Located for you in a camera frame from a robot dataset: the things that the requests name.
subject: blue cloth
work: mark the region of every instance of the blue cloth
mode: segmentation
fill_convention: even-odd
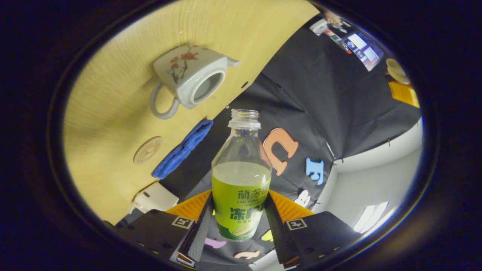
[[[179,164],[191,153],[191,151],[201,142],[207,135],[213,121],[203,120],[191,132],[184,138],[184,140],[177,146],[173,151],[171,151],[164,160],[154,169],[152,176],[154,178],[164,179],[166,178],[174,169],[176,169]]]

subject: wooden table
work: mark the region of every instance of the wooden table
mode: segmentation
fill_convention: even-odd
[[[121,220],[134,196],[157,181],[150,174],[162,159],[199,121],[212,120],[246,89],[286,40],[317,13],[303,0],[182,0],[113,37],[80,73],[64,120],[68,168],[86,203],[103,220]],[[228,68],[221,87],[196,108],[180,106],[171,119],[157,119],[149,109],[158,83],[152,64],[187,42],[241,64]],[[161,89],[158,110],[169,108],[172,99]],[[159,151],[135,164],[136,151],[155,136],[162,137]]]

